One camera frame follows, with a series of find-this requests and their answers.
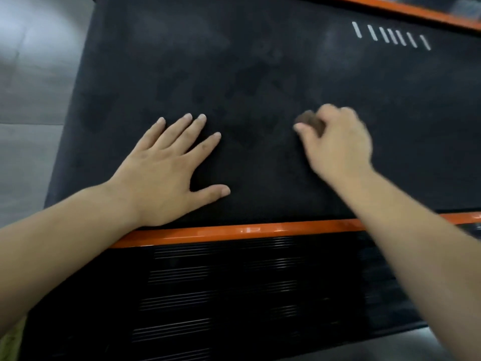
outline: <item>right hand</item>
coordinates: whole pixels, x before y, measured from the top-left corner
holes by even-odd
[[[330,186],[372,172],[372,141],[364,123],[351,108],[325,104],[316,116],[326,123],[321,137],[313,127],[297,123],[294,130],[304,145],[309,164]]]

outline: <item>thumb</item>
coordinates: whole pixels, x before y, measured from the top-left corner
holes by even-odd
[[[196,191],[192,193],[192,210],[196,210],[202,206],[211,204],[229,194],[230,189],[226,185],[212,185],[202,190]]]
[[[315,129],[308,124],[297,123],[294,125],[294,130],[302,141],[304,151],[309,155],[309,152],[312,152],[315,149],[319,139]]]

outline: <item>hand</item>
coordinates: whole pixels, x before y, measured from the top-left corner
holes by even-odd
[[[194,170],[220,141],[214,133],[186,153],[206,122],[205,115],[191,124],[186,114],[165,131],[160,118],[139,140],[118,170],[104,185],[128,207],[137,227],[160,226],[230,194],[225,185],[190,191]]]
[[[317,110],[316,116],[326,123],[321,137],[307,124],[297,123],[294,130],[319,177],[334,186],[346,178],[373,171],[371,137],[353,109],[326,104]]]

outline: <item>orange trim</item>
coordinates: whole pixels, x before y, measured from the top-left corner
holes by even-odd
[[[463,28],[474,29],[481,31],[481,22],[477,20],[460,18],[453,15],[449,15],[439,11],[428,10],[420,8],[418,6],[401,4],[399,2],[388,0],[343,0],[354,2],[356,4],[362,4],[377,9],[384,9],[388,11],[395,11],[405,15],[411,15],[420,17],[423,19],[433,20],[436,22],[451,24],[455,26],[461,26]]]
[[[441,216],[452,224],[481,222],[481,212],[441,214]],[[359,230],[365,230],[365,228],[358,219],[317,220],[182,229],[135,230],[115,243],[112,248],[229,241],[263,237],[286,237],[293,235],[338,233]]]

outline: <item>gray floor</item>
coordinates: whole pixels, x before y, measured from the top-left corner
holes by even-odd
[[[0,227],[43,206],[91,0],[0,0]],[[291,361],[451,360],[429,329]]]

